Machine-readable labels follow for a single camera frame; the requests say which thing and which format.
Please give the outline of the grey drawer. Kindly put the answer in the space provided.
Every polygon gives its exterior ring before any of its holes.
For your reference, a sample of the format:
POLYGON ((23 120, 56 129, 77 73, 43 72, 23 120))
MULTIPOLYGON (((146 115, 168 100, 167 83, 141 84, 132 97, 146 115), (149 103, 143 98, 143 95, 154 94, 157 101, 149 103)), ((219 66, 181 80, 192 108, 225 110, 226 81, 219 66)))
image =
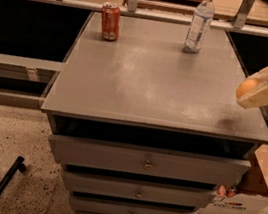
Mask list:
POLYGON ((136 199, 155 203, 203 208, 214 198, 213 192, 163 183, 119 179, 64 171, 62 179, 68 190, 92 195, 136 199))
POLYGON ((234 185, 251 164, 217 156, 65 135, 51 135, 48 139, 57 163, 214 185, 234 185))
POLYGON ((155 206, 142 206, 111 200, 98 200, 79 196, 69 196, 69 203, 73 210, 97 214, 195 214, 193 212, 175 212, 172 209, 155 206))

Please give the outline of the clear plastic water bottle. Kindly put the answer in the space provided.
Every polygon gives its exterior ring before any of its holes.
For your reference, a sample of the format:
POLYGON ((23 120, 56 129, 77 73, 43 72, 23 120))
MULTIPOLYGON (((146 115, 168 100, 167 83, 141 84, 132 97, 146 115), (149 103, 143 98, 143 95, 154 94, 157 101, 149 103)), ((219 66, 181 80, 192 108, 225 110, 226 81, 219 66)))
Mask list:
POLYGON ((199 52, 204 43, 206 33, 209 31, 211 21, 215 14, 214 0, 203 0, 193 12, 193 18, 185 37, 183 52, 195 54, 199 52))

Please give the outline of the white cardboard box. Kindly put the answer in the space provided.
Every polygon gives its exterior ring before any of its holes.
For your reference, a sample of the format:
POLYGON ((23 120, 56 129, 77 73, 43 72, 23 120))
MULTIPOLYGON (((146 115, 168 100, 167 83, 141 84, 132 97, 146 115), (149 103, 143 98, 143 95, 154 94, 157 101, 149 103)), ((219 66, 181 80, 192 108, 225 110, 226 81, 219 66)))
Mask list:
POLYGON ((268 207, 268 145, 251 158, 251 168, 232 187, 220 186, 215 198, 197 214, 256 214, 268 207))

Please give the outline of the orange soda can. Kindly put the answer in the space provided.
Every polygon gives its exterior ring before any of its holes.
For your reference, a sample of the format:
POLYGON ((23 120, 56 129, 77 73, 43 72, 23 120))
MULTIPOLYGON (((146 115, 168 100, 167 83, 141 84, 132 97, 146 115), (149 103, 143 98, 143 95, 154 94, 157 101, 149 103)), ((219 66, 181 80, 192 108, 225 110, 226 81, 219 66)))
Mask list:
POLYGON ((105 3, 101 12, 102 38, 106 41, 115 41, 118 39, 120 8, 113 3, 105 3))

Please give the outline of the grey drawer cabinet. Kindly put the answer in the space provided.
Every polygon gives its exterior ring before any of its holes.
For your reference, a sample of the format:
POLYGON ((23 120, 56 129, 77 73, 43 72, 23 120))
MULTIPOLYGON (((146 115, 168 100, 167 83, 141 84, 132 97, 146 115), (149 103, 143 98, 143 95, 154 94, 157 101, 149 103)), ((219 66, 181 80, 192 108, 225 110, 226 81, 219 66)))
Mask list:
MULTIPOLYGON (((90 18, 42 105, 51 135, 248 162, 268 143, 259 109, 246 110, 235 101, 244 73, 225 32, 212 30, 193 55, 182 51, 186 28, 180 24, 123 17, 120 25, 117 41, 105 42, 99 15, 90 18)), ((201 189, 214 198, 222 186, 59 164, 63 172, 201 189)), ((180 213, 201 209, 67 191, 180 213)))

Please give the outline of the middle grey drawer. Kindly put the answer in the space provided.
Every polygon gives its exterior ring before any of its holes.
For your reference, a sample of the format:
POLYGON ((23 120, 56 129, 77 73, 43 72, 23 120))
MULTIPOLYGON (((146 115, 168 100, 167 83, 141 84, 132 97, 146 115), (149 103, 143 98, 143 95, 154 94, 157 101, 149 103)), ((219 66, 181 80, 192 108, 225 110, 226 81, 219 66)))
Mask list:
POLYGON ((155 203, 203 208, 214 198, 213 192, 163 183, 119 179, 64 171, 62 179, 68 190, 92 195, 136 199, 155 203))

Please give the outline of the orange fruit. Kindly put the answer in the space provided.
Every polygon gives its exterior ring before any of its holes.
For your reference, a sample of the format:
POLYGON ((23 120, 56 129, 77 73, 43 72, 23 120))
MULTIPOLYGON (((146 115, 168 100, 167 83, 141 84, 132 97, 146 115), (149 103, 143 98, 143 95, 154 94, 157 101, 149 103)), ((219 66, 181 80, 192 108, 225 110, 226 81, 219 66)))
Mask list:
POLYGON ((243 95, 246 95, 247 93, 250 93, 252 90, 254 90, 255 87, 259 85, 259 80, 253 78, 253 79, 246 79, 243 81, 242 84, 240 84, 236 89, 236 97, 240 98, 243 95))

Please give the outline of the bottom grey drawer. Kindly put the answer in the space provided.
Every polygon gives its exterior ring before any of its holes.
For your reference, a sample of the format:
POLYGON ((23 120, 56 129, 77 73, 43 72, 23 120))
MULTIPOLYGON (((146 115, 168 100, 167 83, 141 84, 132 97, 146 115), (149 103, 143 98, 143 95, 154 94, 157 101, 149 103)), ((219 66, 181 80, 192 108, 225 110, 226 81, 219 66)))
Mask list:
POLYGON ((193 212, 175 212, 172 209, 155 206, 142 206, 111 200, 98 200, 79 196, 69 196, 69 203, 73 210, 97 214, 195 214, 193 212))

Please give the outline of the top grey drawer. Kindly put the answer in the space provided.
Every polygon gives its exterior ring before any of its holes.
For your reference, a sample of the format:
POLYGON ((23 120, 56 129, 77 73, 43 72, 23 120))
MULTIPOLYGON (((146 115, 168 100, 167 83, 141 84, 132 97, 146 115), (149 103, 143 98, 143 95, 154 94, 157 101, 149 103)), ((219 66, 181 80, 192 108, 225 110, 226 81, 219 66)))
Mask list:
POLYGON ((48 139, 57 163, 214 185, 234 185, 251 164, 217 156, 65 135, 51 135, 48 139))

